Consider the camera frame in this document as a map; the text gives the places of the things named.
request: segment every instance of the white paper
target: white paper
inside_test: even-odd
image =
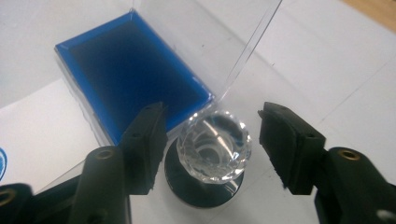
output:
[[[37,192],[98,144],[78,102],[59,79],[0,109],[0,147],[8,159],[0,185],[26,183]]]

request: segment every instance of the black round base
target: black round base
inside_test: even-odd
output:
[[[228,202],[239,190],[244,174],[225,184],[206,184],[184,169],[177,155],[177,141],[170,146],[165,159],[165,175],[176,196],[192,206],[209,208]]]

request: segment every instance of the blue tray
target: blue tray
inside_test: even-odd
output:
[[[115,145],[144,106],[168,106],[167,130],[212,100],[192,71],[136,12],[56,45]]]

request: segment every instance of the brass screw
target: brass screw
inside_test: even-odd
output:
[[[113,155],[114,155],[114,151],[112,149],[104,149],[104,150],[98,152],[95,155],[95,158],[97,160],[106,160],[106,159],[112,157]]]
[[[12,202],[15,196],[17,196],[15,189],[4,189],[0,191],[0,207]]]
[[[361,159],[361,156],[358,153],[348,149],[341,149],[338,151],[338,154],[350,161],[358,161]]]

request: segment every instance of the clear plastic box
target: clear plastic box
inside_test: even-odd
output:
[[[145,105],[168,105],[167,131],[216,105],[280,0],[134,1],[124,15],[56,46],[101,146],[116,145]]]

